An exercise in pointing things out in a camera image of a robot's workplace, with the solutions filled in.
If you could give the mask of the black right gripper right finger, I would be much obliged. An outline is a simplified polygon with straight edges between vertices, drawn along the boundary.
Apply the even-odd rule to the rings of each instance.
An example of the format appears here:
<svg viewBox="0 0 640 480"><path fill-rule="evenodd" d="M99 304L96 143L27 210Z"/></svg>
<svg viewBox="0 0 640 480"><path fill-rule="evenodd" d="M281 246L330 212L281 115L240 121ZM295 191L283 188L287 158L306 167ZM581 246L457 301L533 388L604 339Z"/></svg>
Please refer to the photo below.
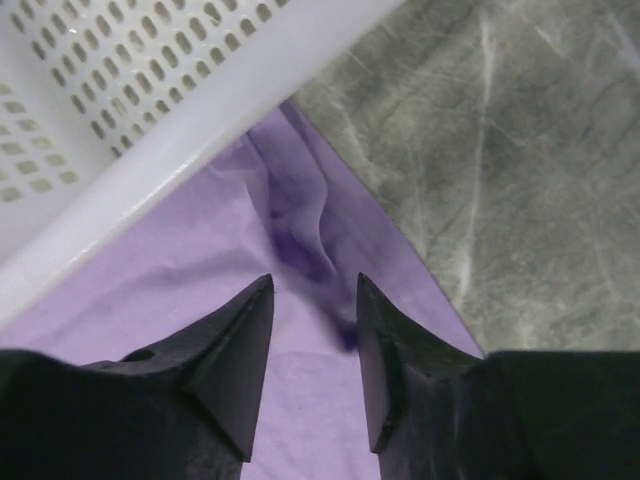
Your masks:
<svg viewBox="0 0 640 480"><path fill-rule="evenodd" d="M384 479L635 479L639 355L500 351L479 359L402 313L366 276L358 353Z"/></svg>

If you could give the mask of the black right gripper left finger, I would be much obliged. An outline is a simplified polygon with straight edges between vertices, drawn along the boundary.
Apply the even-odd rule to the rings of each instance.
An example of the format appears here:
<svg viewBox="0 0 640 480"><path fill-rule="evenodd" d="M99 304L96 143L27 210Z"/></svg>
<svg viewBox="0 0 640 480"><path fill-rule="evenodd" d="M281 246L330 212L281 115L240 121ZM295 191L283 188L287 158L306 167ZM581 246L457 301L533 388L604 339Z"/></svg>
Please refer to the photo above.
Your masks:
<svg viewBox="0 0 640 480"><path fill-rule="evenodd" d="M274 316L264 275L118 361L1 354L5 479L236 479L252 455Z"/></svg>

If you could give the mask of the purple t shirt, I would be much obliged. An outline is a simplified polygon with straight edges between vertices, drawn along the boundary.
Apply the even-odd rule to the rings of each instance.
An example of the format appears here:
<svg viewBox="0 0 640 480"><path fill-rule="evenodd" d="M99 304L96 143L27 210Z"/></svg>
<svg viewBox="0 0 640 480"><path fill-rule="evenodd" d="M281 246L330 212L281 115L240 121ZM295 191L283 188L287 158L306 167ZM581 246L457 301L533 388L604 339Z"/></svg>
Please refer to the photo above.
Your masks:
<svg viewBox="0 0 640 480"><path fill-rule="evenodd" d="M282 103L4 328L1 344L117 360L275 286L246 479L375 479L356 353L357 280L457 348L480 348L406 237L325 138Z"/></svg>

